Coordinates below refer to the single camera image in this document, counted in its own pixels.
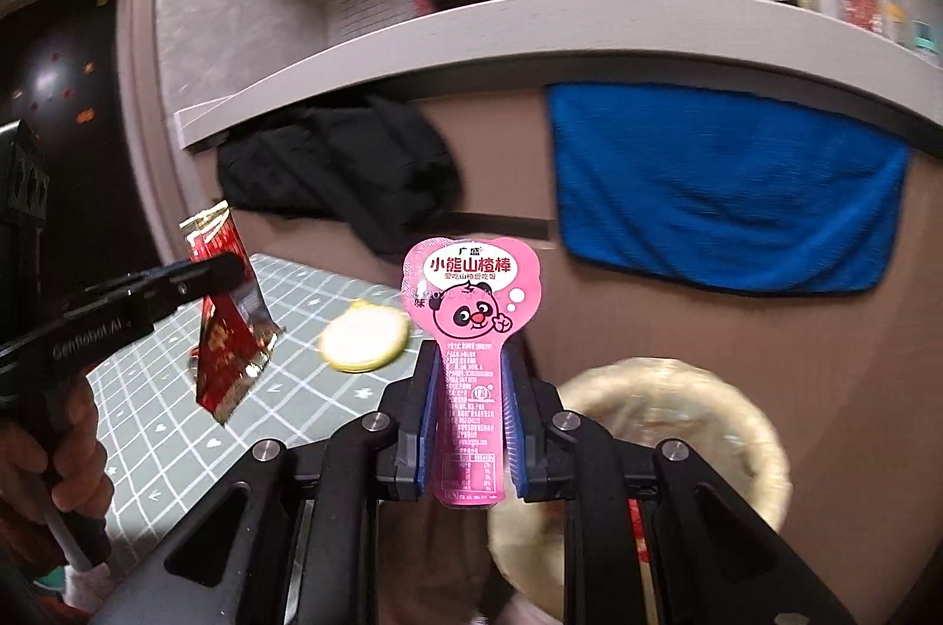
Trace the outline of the person's left hand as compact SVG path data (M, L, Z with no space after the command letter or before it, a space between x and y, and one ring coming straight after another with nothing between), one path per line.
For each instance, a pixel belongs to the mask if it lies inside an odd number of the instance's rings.
M34 523L43 523L43 515L27 489L27 477L42 475L48 467L61 477L51 488L51 502L59 512L102 520L114 497L114 485L105 473L107 451L97 440L99 413L85 376L75 376L64 414L67 431L52 454L19 425L2 422L2 501Z

